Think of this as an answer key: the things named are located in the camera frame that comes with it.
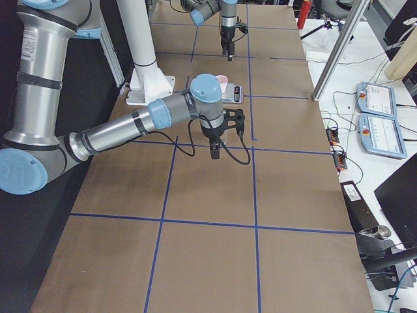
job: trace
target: blue framed tablet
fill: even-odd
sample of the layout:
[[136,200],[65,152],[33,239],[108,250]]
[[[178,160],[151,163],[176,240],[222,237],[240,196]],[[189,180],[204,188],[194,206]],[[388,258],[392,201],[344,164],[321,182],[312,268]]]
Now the blue framed tablet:
[[361,114],[359,134],[362,146],[369,153],[392,158],[406,158],[407,152],[395,117]]
[[356,95],[361,112],[397,117],[397,102],[393,87],[361,82]]

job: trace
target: white table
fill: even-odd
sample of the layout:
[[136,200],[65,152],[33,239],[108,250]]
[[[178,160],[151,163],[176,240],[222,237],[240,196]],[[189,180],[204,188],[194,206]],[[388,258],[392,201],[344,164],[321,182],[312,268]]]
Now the white table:
[[[300,35],[306,34],[323,23],[322,20],[307,20],[303,30],[300,31]],[[311,60],[309,61],[309,71],[314,85],[317,83],[325,66],[325,63],[322,61],[326,60],[336,41],[336,29],[336,27],[331,30],[321,29],[303,40],[303,47],[307,60]],[[385,54],[382,54],[383,52],[384,50],[372,32],[369,24],[367,22],[360,22],[354,32],[354,40],[348,44],[339,63],[361,62],[365,59],[377,57],[360,64],[339,64],[336,67],[330,83],[327,85],[321,99],[319,99],[322,117],[331,117],[338,122],[339,127],[349,127],[349,123],[336,114],[336,107],[333,103],[333,94],[335,91],[343,91],[346,93],[356,92],[359,82],[368,82],[373,76],[371,81],[375,82],[375,78],[379,75],[382,66],[385,65],[384,68],[386,68],[389,64],[389,61],[387,62],[388,58]],[[384,71],[382,71],[377,83],[389,81],[390,80],[386,77]],[[401,80],[387,83],[387,85],[395,88],[395,97],[398,104],[415,106],[409,92]],[[354,110],[355,101],[356,95],[336,94],[336,104],[339,114],[348,120],[352,119],[353,123],[357,124],[360,112],[358,109]],[[416,130],[417,110],[398,107],[398,120],[400,125]],[[324,120],[323,122],[325,126],[328,124],[328,120]],[[415,134],[413,135],[413,133],[407,130],[402,129],[401,131],[404,138],[417,138]],[[363,179],[357,186],[359,191],[363,195],[379,224],[386,225],[392,230],[391,225],[381,211],[381,207],[373,191],[404,164],[408,158],[417,153],[417,143],[406,142],[405,145],[408,157],[404,160],[396,160],[385,156],[366,153],[361,146],[357,132],[351,132],[348,136],[345,130],[340,130],[339,138],[341,141],[340,145],[344,148],[348,147],[347,156],[358,163],[364,171]],[[348,170],[340,173],[339,180],[341,182],[350,180],[353,180],[354,182],[359,181],[361,177],[359,168],[349,161],[347,161],[347,165]],[[401,242],[395,233],[391,236],[391,240],[393,240],[394,243]],[[388,295],[393,294],[394,290],[377,291],[370,281],[368,282],[368,286],[374,308],[387,310],[391,299]],[[417,310],[416,285],[414,285],[414,288],[400,289],[398,296],[400,300],[394,302],[392,307],[393,312],[399,312],[399,308],[401,307]]]

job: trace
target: red cylinder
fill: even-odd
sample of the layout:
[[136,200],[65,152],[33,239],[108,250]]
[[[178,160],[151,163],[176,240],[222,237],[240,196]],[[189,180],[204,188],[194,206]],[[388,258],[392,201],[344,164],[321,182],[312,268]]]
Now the red cylinder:
[[298,17],[297,27],[298,29],[303,29],[304,23],[306,22],[306,18],[308,16],[308,12],[310,11],[311,7],[311,0],[304,0],[301,7],[301,12]]

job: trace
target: light blue cap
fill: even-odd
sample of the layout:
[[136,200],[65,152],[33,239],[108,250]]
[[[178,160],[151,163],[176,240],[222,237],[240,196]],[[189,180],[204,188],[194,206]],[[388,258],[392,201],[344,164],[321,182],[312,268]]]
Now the light blue cap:
[[204,16],[200,13],[200,11],[192,10],[190,12],[190,16],[196,26],[200,26],[204,23]]
[[190,91],[194,98],[204,103],[215,103],[222,99],[220,83],[212,74],[200,74],[194,78]]
[[171,127],[171,114],[162,99],[157,99],[148,104],[148,111],[156,129]]
[[102,28],[78,29],[74,38],[77,39],[99,39],[102,36]]
[[20,0],[24,5],[39,10],[53,10],[66,4],[69,0]]
[[30,194],[47,182],[45,166],[35,156],[13,148],[0,150],[0,189],[10,194]]

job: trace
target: blue cable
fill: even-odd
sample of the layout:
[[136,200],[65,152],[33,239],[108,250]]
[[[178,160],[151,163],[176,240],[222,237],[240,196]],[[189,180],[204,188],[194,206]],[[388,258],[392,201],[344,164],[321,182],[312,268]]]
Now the blue cable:
[[404,272],[403,276],[401,276],[401,278],[399,279],[399,282],[398,282],[397,288],[395,289],[395,292],[394,292],[394,294],[393,294],[393,296],[392,296],[392,298],[391,298],[390,306],[388,307],[388,311],[387,311],[387,313],[391,313],[391,308],[392,308],[392,305],[393,305],[393,303],[394,303],[395,298],[397,297],[397,292],[398,292],[398,289],[399,289],[399,287],[400,287],[401,283],[403,282],[403,279],[404,279],[405,275],[406,275],[409,271],[411,271],[411,269],[412,269],[413,267],[416,267],[416,266],[417,266],[417,264],[411,265],[411,266],[410,266],[410,267],[409,267],[409,268],[408,268],[408,269]]

